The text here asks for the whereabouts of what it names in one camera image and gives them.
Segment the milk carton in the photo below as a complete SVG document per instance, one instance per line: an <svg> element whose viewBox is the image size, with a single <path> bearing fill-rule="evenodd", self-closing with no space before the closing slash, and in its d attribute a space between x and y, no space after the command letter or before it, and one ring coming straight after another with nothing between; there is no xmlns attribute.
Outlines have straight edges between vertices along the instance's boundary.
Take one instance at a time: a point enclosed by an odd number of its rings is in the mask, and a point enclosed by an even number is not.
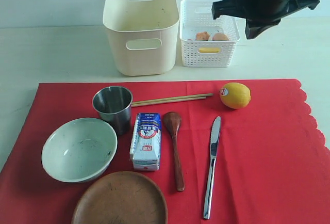
<svg viewBox="0 0 330 224"><path fill-rule="evenodd" d="M130 159L135 170L159 170L160 143L160 114L138 113L129 150Z"/></svg>

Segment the knife blade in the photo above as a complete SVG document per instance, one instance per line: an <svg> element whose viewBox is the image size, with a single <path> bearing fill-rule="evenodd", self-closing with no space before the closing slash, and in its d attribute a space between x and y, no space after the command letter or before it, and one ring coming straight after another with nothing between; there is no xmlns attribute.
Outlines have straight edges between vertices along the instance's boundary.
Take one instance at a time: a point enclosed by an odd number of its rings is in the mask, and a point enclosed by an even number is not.
<svg viewBox="0 0 330 224"><path fill-rule="evenodd" d="M217 150L218 150L218 143L220 138L220 125L221 125L221 118L217 117L213 122L212 131L211 131L210 168L208 173L207 188L206 188L205 202L204 202L204 212L203 212L204 219L210 219L212 193L213 193L213 185L214 185L214 173L215 173L214 169L216 166Z"/></svg>

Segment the spoon handle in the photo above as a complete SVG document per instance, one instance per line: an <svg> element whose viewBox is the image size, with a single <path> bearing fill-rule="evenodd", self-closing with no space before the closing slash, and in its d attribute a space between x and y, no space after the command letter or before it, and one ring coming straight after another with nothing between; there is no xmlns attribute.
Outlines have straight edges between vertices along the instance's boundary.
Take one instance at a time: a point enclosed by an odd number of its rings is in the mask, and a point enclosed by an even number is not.
<svg viewBox="0 0 330 224"><path fill-rule="evenodd" d="M173 146L174 146L174 165L175 165L176 189L177 189L177 191L184 191L185 182L184 182L184 176L182 174L181 162L180 162L179 152L177 150L176 139L173 142Z"/></svg>

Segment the white ceramic bowl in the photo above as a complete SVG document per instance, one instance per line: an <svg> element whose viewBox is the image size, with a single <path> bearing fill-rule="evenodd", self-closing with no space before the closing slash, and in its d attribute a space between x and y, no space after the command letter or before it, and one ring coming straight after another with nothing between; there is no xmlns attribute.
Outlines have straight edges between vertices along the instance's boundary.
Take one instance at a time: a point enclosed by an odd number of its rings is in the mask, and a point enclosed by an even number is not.
<svg viewBox="0 0 330 224"><path fill-rule="evenodd" d="M117 150L114 129L97 118L80 118L55 130L46 141L42 166L62 182L86 182L100 176Z"/></svg>

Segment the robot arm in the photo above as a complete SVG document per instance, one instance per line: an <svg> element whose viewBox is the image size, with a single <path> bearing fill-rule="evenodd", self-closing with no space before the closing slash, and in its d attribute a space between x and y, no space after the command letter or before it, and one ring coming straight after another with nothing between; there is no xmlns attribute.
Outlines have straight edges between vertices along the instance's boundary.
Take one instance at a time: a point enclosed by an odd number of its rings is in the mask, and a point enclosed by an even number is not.
<svg viewBox="0 0 330 224"><path fill-rule="evenodd" d="M246 19L245 35L254 39L266 29L280 23L294 12L309 7L314 10L319 0L222 0L212 5L213 19L229 15Z"/></svg>

